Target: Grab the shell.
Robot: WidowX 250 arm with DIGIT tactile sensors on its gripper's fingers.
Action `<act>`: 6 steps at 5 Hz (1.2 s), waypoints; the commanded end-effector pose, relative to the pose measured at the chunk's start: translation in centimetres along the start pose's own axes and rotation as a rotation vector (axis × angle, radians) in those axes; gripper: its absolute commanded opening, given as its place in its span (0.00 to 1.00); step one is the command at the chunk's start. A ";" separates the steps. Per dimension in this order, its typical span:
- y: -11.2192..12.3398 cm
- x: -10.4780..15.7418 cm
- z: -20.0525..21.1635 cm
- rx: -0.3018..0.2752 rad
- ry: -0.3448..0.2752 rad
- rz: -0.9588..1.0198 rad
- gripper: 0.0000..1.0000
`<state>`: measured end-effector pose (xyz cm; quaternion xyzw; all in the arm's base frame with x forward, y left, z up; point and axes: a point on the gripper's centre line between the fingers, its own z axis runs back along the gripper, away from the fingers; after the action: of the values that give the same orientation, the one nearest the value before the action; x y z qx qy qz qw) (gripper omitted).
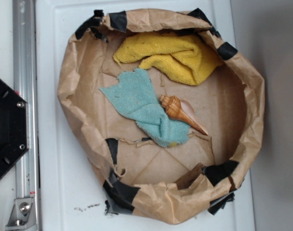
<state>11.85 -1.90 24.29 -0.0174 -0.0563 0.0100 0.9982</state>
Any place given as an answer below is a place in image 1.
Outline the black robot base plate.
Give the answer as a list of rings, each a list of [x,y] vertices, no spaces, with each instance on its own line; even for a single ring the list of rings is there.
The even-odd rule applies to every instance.
[[[0,79],[0,180],[28,151],[27,106]]]

